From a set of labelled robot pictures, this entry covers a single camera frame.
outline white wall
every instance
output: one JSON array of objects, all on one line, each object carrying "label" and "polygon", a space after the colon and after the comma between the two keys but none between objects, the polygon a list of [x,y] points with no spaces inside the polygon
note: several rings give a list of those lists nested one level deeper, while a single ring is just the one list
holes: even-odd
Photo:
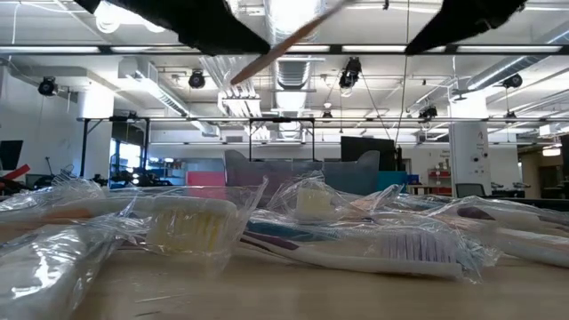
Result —
[{"label": "white wall", "polygon": [[[151,145],[150,156],[155,157],[196,157],[196,158],[223,158],[226,149],[234,149],[241,152],[245,157],[249,156],[249,147],[246,145],[229,146],[191,146],[175,145],[162,146]],[[253,146],[253,158],[311,158],[312,147],[262,147]],[[435,165],[443,162],[449,156],[449,148],[441,146],[403,146],[403,158],[411,159],[413,174],[419,174],[423,183],[428,181],[428,170],[434,169]],[[316,145],[316,158],[340,158],[341,149],[338,145]],[[517,167],[517,149],[515,146],[491,146],[490,147],[490,170],[492,181],[503,184],[507,188],[512,187],[513,182],[521,181]]]},{"label": "white wall", "polygon": [[45,98],[37,88],[12,77],[0,76],[0,140],[24,140],[19,166],[28,164],[30,173],[49,174],[45,158],[50,157],[54,173],[76,163],[80,155],[80,123],[76,103],[59,97]]}]

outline exposed ceiling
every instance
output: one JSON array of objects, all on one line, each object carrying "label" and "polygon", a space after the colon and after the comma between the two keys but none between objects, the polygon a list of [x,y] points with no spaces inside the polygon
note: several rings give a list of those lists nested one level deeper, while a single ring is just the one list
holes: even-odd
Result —
[{"label": "exposed ceiling", "polygon": [[[332,5],[337,0],[329,1]],[[176,44],[177,36],[171,32],[152,33],[142,25],[123,25],[113,34],[101,33],[93,16],[82,12],[71,1],[5,1],[0,0],[0,44]],[[240,19],[262,36],[268,36],[265,17],[247,14],[245,11],[258,12],[262,9],[262,0],[241,0]],[[387,11],[381,9],[380,2],[364,2],[340,12],[327,21],[320,29],[317,41],[323,44],[404,44],[407,27],[409,38],[413,38],[440,7],[440,1],[412,0],[407,26],[406,1],[391,1]],[[567,12],[569,1],[531,0],[526,9],[514,17],[502,28],[469,39],[471,44],[535,44],[536,39],[551,29],[569,22]],[[372,56],[360,58],[365,80],[360,77],[349,97],[341,98],[337,86],[337,75],[348,60],[348,56],[314,56],[322,61],[312,62],[308,97],[304,116],[321,116],[324,103],[332,103],[334,117],[340,116],[403,116],[413,114],[424,106],[414,105],[415,101],[436,89],[438,85],[453,77],[468,79],[494,63],[503,60],[501,56]],[[164,116],[164,105],[153,99],[147,92],[128,85],[116,72],[121,57],[85,56],[85,57],[15,57],[12,62],[21,68],[33,70],[45,67],[80,67],[114,85],[124,94],[116,108],[131,108],[141,115]],[[206,87],[191,90],[188,76],[194,68],[203,68],[197,56],[148,56],[160,72],[160,81],[169,87],[180,100],[188,104],[192,113],[200,116],[222,116],[217,107],[218,88],[210,78],[206,78]],[[524,85],[510,89],[506,99],[503,88],[488,88],[487,106],[490,116],[503,116],[507,108],[524,106],[566,90],[569,80],[569,57],[556,56],[541,61],[520,72]],[[405,79],[405,98],[403,97]],[[33,79],[41,75],[30,73]],[[275,81],[269,70],[264,70],[253,79],[255,91],[260,95],[260,109],[269,113],[275,111]],[[73,83],[72,90],[86,90],[84,84]],[[446,114],[446,97],[431,101],[438,106],[440,116]],[[553,104],[545,104],[526,112],[524,116],[546,116],[553,112],[567,109],[565,99]],[[172,124],[170,128],[180,127]],[[535,124],[518,126],[519,131],[530,131]]]}]

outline chair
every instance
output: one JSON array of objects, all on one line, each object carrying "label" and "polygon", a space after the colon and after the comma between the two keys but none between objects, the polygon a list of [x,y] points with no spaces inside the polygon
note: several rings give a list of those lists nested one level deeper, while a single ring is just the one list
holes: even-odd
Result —
[{"label": "chair", "polygon": [[456,196],[459,198],[463,198],[466,196],[486,196],[484,192],[484,186],[479,183],[457,183],[456,187]]}]

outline white pillar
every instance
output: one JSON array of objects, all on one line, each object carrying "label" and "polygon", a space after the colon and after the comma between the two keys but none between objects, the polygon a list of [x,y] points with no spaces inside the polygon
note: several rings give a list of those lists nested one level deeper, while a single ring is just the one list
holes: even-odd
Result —
[{"label": "white pillar", "polygon": [[[113,116],[115,106],[115,94],[108,88],[93,85],[87,92],[80,92],[78,96],[79,114],[84,118],[107,118]],[[92,128],[97,121],[91,121]],[[110,140],[113,124],[101,122],[87,136],[87,152],[85,157],[86,179],[92,178],[96,173],[108,178],[110,162]],[[84,124],[79,123],[77,134],[83,138]],[[81,146],[79,157],[75,162],[75,172],[78,174],[81,166]]]},{"label": "white pillar", "polygon": [[[450,117],[487,118],[485,96],[477,92],[464,96],[465,100],[451,101]],[[453,194],[457,183],[476,183],[492,194],[490,152],[486,122],[457,122],[450,125],[451,171]]]}]

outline wooden stick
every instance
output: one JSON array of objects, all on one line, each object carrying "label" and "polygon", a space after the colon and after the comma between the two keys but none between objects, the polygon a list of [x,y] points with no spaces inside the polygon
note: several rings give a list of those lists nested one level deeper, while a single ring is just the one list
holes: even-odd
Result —
[{"label": "wooden stick", "polygon": [[324,21],[332,17],[336,12],[339,12],[344,6],[353,2],[354,0],[342,0],[336,4],[332,9],[328,10],[323,15],[305,24],[302,28],[298,29],[291,36],[287,37],[282,43],[275,46],[271,51],[265,55],[261,55],[255,61],[251,62],[245,67],[237,76],[231,79],[231,85],[240,84],[248,78],[255,76],[257,72],[266,68],[273,61],[286,53],[294,44],[298,43],[302,38],[308,36],[314,29],[320,26]]}]

